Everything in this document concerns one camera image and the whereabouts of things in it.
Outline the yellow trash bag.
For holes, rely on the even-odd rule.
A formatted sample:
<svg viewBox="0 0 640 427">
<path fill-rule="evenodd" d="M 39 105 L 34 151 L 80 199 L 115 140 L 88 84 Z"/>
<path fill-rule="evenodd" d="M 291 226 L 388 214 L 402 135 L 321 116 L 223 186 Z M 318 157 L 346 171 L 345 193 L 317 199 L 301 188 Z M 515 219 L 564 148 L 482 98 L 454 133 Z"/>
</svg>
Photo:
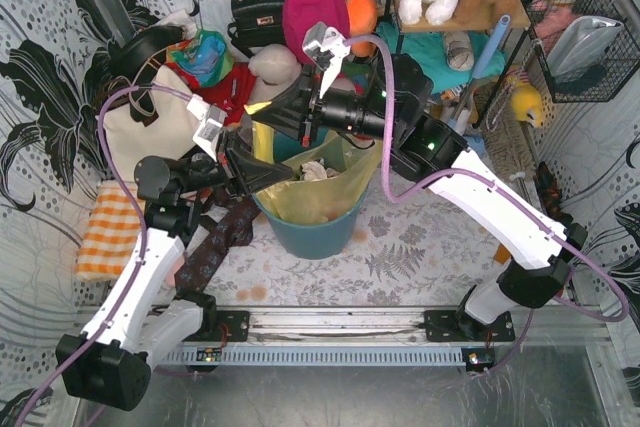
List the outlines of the yellow trash bag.
<svg viewBox="0 0 640 427">
<path fill-rule="evenodd" d="M 267 213 L 285 222 L 324 224 L 355 206 L 381 157 L 380 140 L 358 140 L 331 131 L 318 146 L 281 160 L 292 169 L 292 177 L 255 198 Z"/>
</svg>

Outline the teal trash bin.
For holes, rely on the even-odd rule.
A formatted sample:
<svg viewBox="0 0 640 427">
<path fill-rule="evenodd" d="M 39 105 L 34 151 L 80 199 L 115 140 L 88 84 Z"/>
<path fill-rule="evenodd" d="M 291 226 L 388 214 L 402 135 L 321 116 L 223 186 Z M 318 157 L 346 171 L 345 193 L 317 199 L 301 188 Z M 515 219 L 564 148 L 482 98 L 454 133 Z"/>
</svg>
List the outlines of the teal trash bin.
<svg viewBox="0 0 640 427">
<path fill-rule="evenodd" d="M 309 148 L 314 148 L 323 141 L 317 141 Z M 309 148 L 303 148 L 296 141 L 266 125 L 256 124 L 253 128 L 254 156 L 259 160 L 276 164 Z M 319 260 L 339 254 L 349 242 L 367 188 L 355 206 L 344 215 L 315 225 L 299 225 L 280 220 L 264 210 L 256 200 L 256 194 L 254 199 L 266 215 L 277 240 L 288 253 L 302 259 Z"/>
</svg>

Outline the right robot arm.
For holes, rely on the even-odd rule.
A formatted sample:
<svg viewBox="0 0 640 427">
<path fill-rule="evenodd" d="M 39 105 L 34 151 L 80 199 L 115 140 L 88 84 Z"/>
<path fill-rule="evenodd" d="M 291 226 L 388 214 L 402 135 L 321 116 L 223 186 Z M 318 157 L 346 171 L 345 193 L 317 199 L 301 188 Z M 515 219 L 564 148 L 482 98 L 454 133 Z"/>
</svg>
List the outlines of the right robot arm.
<svg viewBox="0 0 640 427">
<path fill-rule="evenodd" d="M 383 57 L 367 96 L 332 87 L 305 69 L 276 97 L 247 105 L 247 114 L 287 137 L 306 143 L 319 128 L 382 142 L 381 179 L 398 203 L 426 188 L 466 212 L 511 255 L 495 278 L 473 287 L 459 307 L 462 325 L 490 325 L 513 307 L 538 309 L 558 296 L 572 273 L 569 262 L 586 237 L 542 214 L 491 172 L 465 139 L 425 113 L 433 83 L 407 54 Z M 396 195 L 390 174 L 413 181 Z"/>
</svg>

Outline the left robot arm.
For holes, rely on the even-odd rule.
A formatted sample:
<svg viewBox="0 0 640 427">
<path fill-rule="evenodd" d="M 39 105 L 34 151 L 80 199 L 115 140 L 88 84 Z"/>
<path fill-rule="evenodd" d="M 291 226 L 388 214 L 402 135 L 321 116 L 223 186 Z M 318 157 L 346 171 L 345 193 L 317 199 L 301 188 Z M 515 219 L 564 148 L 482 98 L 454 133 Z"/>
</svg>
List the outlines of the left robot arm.
<svg viewBox="0 0 640 427">
<path fill-rule="evenodd" d="M 156 294 L 194 235 L 202 204 L 186 194 L 223 187 L 252 195 L 292 177 L 291 167 L 252 156 L 234 132 L 222 132 L 212 154 L 179 160 L 147 156 L 134 169 L 144 200 L 141 232 L 106 302 L 78 335 L 64 335 L 56 358 L 69 395 L 123 411 L 144 397 L 152 371 L 186 338 L 226 337 L 214 297 L 181 292 L 153 322 L 145 321 Z"/>
</svg>

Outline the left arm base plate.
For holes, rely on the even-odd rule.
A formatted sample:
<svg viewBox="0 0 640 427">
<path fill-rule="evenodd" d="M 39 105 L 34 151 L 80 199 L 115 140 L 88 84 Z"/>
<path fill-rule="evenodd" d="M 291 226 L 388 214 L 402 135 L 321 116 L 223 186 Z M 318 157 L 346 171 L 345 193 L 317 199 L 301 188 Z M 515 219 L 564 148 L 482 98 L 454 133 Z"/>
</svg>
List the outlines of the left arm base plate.
<svg viewBox="0 0 640 427">
<path fill-rule="evenodd" d="M 203 327 L 186 338 L 188 342 L 246 342 L 249 334 L 250 312 L 222 310 L 217 313 L 213 327 Z"/>
</svg>

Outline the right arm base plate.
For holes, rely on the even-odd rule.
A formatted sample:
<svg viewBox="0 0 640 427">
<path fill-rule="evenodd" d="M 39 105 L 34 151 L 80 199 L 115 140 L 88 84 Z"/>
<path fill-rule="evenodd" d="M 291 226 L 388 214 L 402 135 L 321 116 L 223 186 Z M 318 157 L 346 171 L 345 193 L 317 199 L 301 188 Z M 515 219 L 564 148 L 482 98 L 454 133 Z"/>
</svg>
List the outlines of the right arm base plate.
<svg viewBox="0 0 640 427">
<path fill-rule="evenodd" d="M 455 309 L 430 309 L 423 313 L 423 326 L 427 340 L 436 343 L 512 342 L 516 338 L 510 312 L 484 325 Z"/>
</svg>

